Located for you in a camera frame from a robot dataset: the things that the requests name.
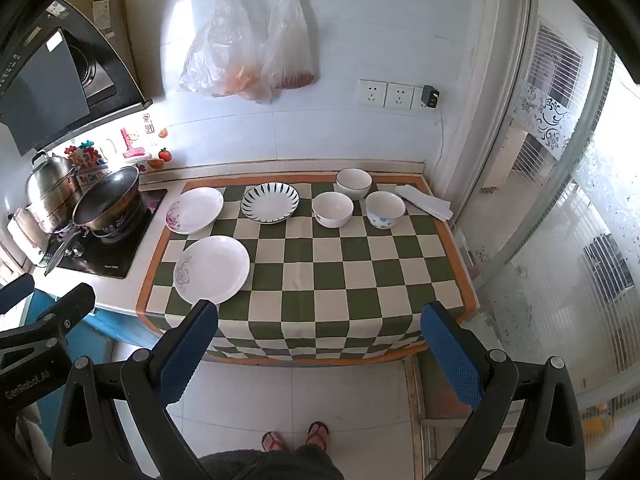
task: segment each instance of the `pan handle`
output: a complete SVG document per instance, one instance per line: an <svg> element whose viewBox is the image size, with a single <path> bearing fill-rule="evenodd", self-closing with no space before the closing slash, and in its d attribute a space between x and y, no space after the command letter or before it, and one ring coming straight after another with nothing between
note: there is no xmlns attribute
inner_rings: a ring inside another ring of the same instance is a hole
<svg viewBox="0 0 640 480"><path fill-rule="evenodd" d="M56 249L56 252L53 253L53 256L49 260L49 263L47 264L47 268L44 270L45 276L58 266L60 261L62 261L62 257L65 255L66 248L81 232L82 232L82 229L79 228L77 225L74 225L71 228L71 231L68 232L65 239L62 240L60 247Z"/></svg>

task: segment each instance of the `glass sliding door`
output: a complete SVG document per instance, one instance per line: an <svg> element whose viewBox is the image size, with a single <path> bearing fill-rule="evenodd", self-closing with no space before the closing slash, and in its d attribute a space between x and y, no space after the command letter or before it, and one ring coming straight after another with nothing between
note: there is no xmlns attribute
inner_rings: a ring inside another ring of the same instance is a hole
<svg viewBox="0 0 640 480"><path fill-rule="evenodd" d="M570 140L593 75L598 31L571 0L537 0L529 64L482 175L456 221L476 277L514 234Z"/></svg>
<svg viewBox="0 0 640 480"><path fill-rule="evenodd" d="M602 39L600 49L571 142L558 158L549 152L557 163L525 213L537 221L517 225L480 270L481 308L466 322L514 359L564 359L590 478L640 418L640 87ZM570 102L553 106L572 113ZM562 182L559 192L548 193L550 182Z"/></svg>

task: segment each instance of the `green and white checkered tablecloth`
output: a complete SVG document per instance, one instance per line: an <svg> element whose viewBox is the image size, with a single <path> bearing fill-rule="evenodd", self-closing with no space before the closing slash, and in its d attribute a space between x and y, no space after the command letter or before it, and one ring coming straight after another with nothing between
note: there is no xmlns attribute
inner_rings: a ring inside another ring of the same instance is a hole
<svg viewBox="0 0 640 480"><path fill-rule="evenodd" d="M209 354L223 358L361 359L422 343L420 312L432 300L463 306L434 219L407 204L391 230L366 218L364 200L339 229L311 216L311 199L331 182L293 184L295 214L261 225L245 218L240 201L253 186L218 188L225 204L213 225L192 235L171 233L156 269L146 317L160 330L191 309L173 285L174 266L189 245L210 235L239 240L251 259L244 287L219 306L220 325ZM374 184L394 190L396 184Z"/></svg>

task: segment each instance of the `floor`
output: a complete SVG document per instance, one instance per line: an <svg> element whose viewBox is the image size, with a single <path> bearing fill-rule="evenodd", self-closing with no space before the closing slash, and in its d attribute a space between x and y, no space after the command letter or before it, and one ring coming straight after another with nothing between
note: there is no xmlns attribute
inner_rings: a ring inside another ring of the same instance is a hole
<svg viewBox="0 0 640 480"><path fill-rule="evenodd" d="M117 343L114 360L135 349ZM299 446L309 424L322 420L331 431L329 455L346 479L414 478L402 362L335 368L201 362L182 399L168 411L197 456L261 449L269 430ZM157 475L123 401L118 412L142 471Z"/></svg>

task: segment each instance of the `floral plate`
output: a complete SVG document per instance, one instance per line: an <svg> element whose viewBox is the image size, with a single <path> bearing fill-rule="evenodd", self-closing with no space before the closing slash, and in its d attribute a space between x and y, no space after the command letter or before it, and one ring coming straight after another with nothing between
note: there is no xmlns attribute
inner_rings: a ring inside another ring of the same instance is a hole
<svg viewBox="0 0 640 480"><path fill-rule="evenodd" d="M169 206L166 226L179 235L190 235L213 222L224 203L222 193L213 187L191 189Z"/></svg>
<svg viewBox="0 0 640 480"><path fill-rule="evenodd" d="M238 240L210 236L185 250L174 267L174 287L184 301L220 303L242 288L249 276L249 253Z"/></svg>

